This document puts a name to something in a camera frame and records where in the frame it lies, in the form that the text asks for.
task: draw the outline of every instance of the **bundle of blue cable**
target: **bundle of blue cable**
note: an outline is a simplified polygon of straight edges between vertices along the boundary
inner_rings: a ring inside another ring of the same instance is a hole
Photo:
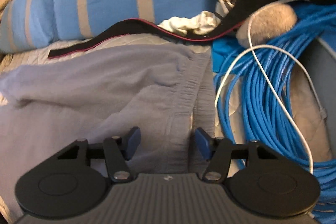
[[[286,34],[268,42],[299,58],[305,48],[325,30],[336,31],[336,5],[319,6],[298,4],[293,6],[298,15],[298,23]],[[216,89],[227,68],[244,49],[239,48],[226,56],[219,73],[214,78]],[[279,97],[293,117],[290,103],[290,78],[295,62],[287,55],[273,49],[262,48],[255,51]],[[252,54],[233,68],[236,75],[229,84],[223,102],[217,104],[222,130],[235,143],[229,119],[229,99],[237,80],[242,77],[242,113],[246,141],[260,140],[277,152],[308,169],[308,160],[300,137],[281,109],[271,92]],[[244,168],[242,161],[239,167]],[[313,215],[322,224],[336,223],[336,160],[314,163],[314,175],[320,182],[321,195]]]

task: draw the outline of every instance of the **metal screw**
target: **metal screw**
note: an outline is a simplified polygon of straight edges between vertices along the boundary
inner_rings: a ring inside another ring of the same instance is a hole
[[[114,173],[113,177],[117,180],[125,180],[128,179],[130,175],[131,174],[126,171],[118,171]]]
[[[217,172],[209,172],[205,175],[205,178],[210,181],[220,180],[222,175]]]

